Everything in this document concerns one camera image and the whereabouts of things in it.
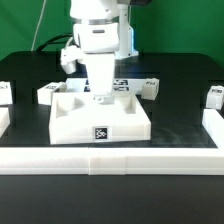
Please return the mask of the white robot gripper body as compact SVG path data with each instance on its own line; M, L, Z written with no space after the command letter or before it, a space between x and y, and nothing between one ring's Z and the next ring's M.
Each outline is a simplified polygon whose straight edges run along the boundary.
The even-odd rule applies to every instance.
M87 54L85 64L90 91L94 95L110 95L115 74L115 54Z

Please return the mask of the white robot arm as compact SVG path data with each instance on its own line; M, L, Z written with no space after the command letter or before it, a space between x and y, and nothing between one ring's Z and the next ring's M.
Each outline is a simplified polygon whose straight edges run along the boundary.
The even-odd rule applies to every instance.
M129 24L129 7L133 4L133 0L71 0L73 37L98 103L112 102L115 60L138 55Z

